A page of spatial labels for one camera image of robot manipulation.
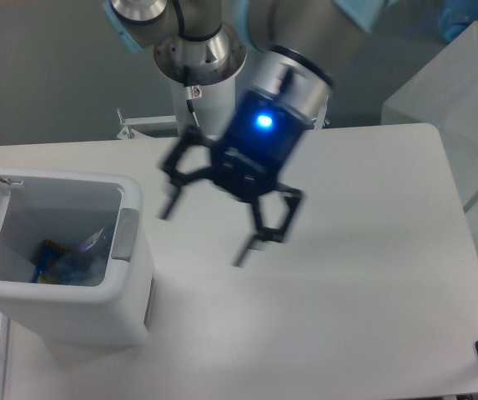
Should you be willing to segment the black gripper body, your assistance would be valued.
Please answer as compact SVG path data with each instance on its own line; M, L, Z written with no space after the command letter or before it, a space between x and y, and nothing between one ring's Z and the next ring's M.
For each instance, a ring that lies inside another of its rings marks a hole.
M214 184L242 203L273 191L298 202L302 192L278 178L309 128L281 103L246 91L224 134L210 146Z

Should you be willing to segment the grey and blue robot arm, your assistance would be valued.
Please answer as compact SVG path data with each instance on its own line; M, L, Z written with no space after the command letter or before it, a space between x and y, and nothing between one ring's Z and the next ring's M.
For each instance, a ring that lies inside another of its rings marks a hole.
M219 1L106 1L103 10L131 52L152 48L160 70L184 89L189 115L161 162L173 191L199 180L251 207L254 230L245 251L284 241L304 194L279 173L304 132L318 121L386 1L239 1L235 22ZM230 120L209 137L195 87L224 82L246 51L262 62Z

